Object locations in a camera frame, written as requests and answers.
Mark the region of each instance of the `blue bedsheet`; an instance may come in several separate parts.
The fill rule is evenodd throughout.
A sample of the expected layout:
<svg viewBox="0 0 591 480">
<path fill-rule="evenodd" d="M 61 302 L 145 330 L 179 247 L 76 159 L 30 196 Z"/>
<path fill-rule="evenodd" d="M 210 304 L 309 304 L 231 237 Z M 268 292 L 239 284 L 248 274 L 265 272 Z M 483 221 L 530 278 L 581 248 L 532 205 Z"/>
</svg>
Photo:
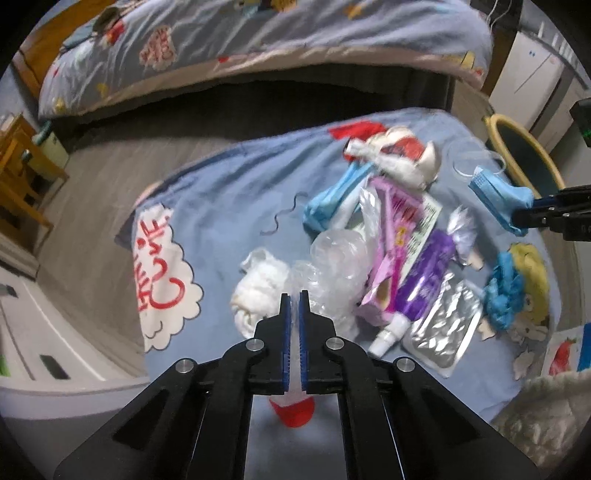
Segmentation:
<svg viewBox="0 0 591 480">
<path fill-rule="evenodd" d="M 471 137 L 458 120 L 441 111 L 406 109 L 364 119 L 387 127 L 405 125 L 419 140 L 434 141 L 442 150 L 450 141 Z M 302 206 L 279 218 L 275 235 L 261 236 L 260 232 L 274 227 L 275 213 L 289 208 L 297 192 L 312 197 L 333 185 L 346 170 L 348 163 L 342 152 L 347 138 L 334 139 L 329 127 L 238 144 L 171 176 L 137 208 L 128 240 L 133 240 L 138 304 L 151 378 L 181 357 L 206 362 L 243 340 L 233 324 L 229 300 L 242 278 L 239 263 L 250 251 L 265 247 L 289 263 L 309 257 L 311 239 L 301 223 Z M 430 193 L 443 205 L 439 219 L 443 228 L 449 213 L 459 204 L 470 206 L 475 213 L 477 246 L 486 265 L 480 271 L 467 268 L 466 277 L 483 287 L 499 251 L 517 242 L 531 244 L 545 262 L 550 322 L 555 324 L 560 317 L 560 295 L 540 234 L 530 231 L 525 238 L 517 238 L 503 230 L 467 183 L 455 176 L 451 161 L 443 158 Z M 166 268 L 162 263 L 152 264 L 156 257 L 166 260 Z M 158 309 L 178 300 L 181 291 L 184 296 L 178 303 L 168 310 Z M 376 330 L 368 327 L 358 341 L 367 348 L 375 334 Z M 521 383 L 513 379 L 512 363 L 526 348 L 540 354 L 545 344 L 526 340 L 520 346 L 506 334 L 482 342 L 476 334 L 450 378 L 431 372 L 490 421 L 519 391 Z M 385 359 L 391 361 L 401 354 L 397 348 Z M 345 479 L 336 399 L 317 398 L 312 420 L 299 429 L 288 429 L 267 398 L 256 397 L 245 478 Z"/>
<path fill-rule="evenodd" d="M 50 67 L 42 118 L 322 63 L 410 65 L 479 89 L 492 55 L 486 23 L 462 0 L 147 0 L 105 35 L 81 41 L 89 26 Z"/>
</svg>

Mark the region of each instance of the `black wire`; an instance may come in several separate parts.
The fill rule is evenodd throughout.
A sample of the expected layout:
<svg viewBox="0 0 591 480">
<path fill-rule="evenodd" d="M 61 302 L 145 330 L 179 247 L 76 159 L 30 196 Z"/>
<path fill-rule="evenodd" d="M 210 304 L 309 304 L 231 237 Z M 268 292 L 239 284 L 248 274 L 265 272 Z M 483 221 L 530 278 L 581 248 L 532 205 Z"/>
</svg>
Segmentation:
<svg viewBox="0 0 591 480">
<path fill-rule="evenodd" d="M 296 193 L 294 195 L 294 206 L 292 208 L 290 208 L 290 209 L 280 210 L 273 217 L 273 220 L 275 220 L 275 230 L 270 230 L 270 231 L 267 231 L 267 232 L 264 232 L 264 231 L 261 230 L 261 235 L 264 235 L 264 236 L 273 235 L 274 233 L 276 233 L 277 230 L 279 230 L 279 221 L 277 221 L 277 217 L 279 217 L 279 215 L 285 215 L 287 213 L 293 212 L 296 209 L 296 206 L 297 206 L 297 198 L 298 198 L 298 196 L 304 197 L 304 198 L 309 198 L 308 197 L 308 194 L 306 192 L 298 192 L 298 193 Z"/>
</svg>

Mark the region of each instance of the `silver foil pouch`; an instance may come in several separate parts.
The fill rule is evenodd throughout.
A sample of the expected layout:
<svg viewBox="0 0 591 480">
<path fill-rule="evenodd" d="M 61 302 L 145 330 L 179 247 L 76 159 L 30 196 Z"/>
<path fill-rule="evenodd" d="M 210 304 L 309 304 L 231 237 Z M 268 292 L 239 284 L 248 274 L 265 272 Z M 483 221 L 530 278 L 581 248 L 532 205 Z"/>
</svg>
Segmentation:
<svg viewBox="0 0 591 480">
<path fill-rule="evenodd" d="M 448 271 L 433 308 L 413 323 L 402 345 L 410 354 L 449 377 L 466 352 L 482 316 L 476 287 Z"/>
</svg>

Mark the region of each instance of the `metal screw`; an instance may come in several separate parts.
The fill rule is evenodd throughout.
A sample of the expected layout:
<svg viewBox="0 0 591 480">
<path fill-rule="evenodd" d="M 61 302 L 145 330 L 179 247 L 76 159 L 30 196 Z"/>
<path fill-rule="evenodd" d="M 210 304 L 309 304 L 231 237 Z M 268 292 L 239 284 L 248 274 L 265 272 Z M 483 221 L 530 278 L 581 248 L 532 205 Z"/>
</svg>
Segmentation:
<svg viewBox="0 0 591 480">
<path fill-rule="evenodd" d="M 345 346 L 345 342 L 339 337 L 331 337 L 326 341 L 326 346 L 331 350 L 340 350 Z"/>
<path fill-rule="evenodd" d="M 401 358 L 396 362 L 396 367 L 401 372 L 412 372 L 414 370 L 414 362 L 410 358 Z"/>
<path fill-rule="evenodd" d="M 258 352 L 259 350 L 262 350 L 264 346 L 265 342 L 258 338 L 251 338 L 246 342 L 246 348 L 248 348 L 251 352 Z"/>
<path fill-rule="evenodd" d="M 188 358 L 183 358 L 182 360 L 179 360 L 174 367 L 178 373 L 188 374 L 194 366 L 195 364 L 191 360 Z"/>
</svg>

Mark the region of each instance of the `white cabinet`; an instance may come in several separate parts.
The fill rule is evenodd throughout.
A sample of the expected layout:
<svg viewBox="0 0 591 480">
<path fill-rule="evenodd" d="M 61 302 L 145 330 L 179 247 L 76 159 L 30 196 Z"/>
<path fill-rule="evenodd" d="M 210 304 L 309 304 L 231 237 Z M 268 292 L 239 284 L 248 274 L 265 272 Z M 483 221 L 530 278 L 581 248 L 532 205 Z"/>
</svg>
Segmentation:
<svg viewBox="0 0 591 480">
<path fill-rule="evenodd" d="M 496 113 L 529 130 L 562 75 L 562 61 L 523 33 L 515 36 L 511 52 L 490 98 Z"/>
</svg>

